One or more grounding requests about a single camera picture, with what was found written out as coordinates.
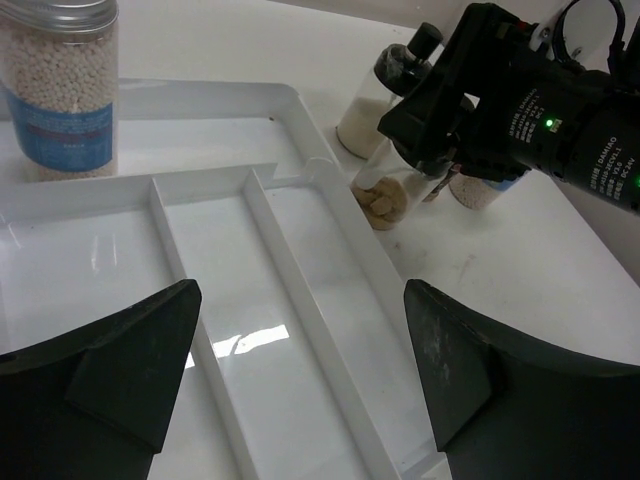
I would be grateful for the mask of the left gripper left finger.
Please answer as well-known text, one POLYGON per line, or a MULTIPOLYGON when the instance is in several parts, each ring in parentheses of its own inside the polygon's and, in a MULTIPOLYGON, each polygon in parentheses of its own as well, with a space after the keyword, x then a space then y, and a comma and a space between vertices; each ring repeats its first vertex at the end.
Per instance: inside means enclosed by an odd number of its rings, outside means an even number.
POLYGON ((4 479, 145 479, 164 446, 201 306, 181 280, 1 357, 4 479))

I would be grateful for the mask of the silver lid bead jar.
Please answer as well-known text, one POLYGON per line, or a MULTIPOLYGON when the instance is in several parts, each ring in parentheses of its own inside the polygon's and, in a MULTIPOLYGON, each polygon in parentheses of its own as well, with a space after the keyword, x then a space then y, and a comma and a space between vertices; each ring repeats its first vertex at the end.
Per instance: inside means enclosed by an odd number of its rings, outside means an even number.
POLYGON ((449 190, 462 206, 483 210, 517 183, 518 179, 496 182, 457 174, 450 181, 449 190))
POLYGON ((117 172, 115 1, 4 1, 1 85, 30 177, 117 172))

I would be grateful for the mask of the black cap brown chunk bottle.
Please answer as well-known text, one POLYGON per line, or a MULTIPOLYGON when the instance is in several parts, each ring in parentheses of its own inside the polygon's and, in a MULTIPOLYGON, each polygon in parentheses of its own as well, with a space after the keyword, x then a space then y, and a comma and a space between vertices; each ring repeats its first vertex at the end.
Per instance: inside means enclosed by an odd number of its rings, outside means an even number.
POLYGON ((413 168, 384 140, 358 171, 350 190, 375 230, 393 229, 439 182, 413 168))

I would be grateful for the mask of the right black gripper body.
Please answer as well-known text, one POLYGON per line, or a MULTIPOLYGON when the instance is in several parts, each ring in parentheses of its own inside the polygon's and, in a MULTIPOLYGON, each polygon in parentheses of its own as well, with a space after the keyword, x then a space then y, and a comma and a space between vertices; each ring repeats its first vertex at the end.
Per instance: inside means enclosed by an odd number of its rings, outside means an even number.
POLYGON ((476 178, 522 177, 529 168, 497 146, 482 147, 479 127, 497 126, 484 118, 486 109, 497 104, 500 77, 517 50, 529 47, 533 30, 496 4, 469 4, 429 74, 382 117, 378 131, 426 174, 442 173, 452 162, 476 178))

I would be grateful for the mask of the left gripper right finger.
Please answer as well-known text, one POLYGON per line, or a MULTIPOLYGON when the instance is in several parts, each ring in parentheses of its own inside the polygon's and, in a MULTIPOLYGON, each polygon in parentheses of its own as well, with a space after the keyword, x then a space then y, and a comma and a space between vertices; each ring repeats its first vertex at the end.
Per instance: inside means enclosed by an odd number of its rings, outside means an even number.
POLYGON ((539 340, 428 283, 404 290, 437 449, 456 479, 635 479, 639 369, 539 340))

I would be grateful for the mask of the black cap white powder bottle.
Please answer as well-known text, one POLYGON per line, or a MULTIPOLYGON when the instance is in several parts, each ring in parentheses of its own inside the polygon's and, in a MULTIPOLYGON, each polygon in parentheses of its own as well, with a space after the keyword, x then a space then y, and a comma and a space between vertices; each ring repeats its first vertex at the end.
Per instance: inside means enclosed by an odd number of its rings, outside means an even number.
POLYGON ((381 118, 411 93, 431 70, 429 58, 441 45, 440 30, 422 23, 407 44, 381 51, 336 126, 336 136, 352 155, 368 159, 383 141, 381 118))

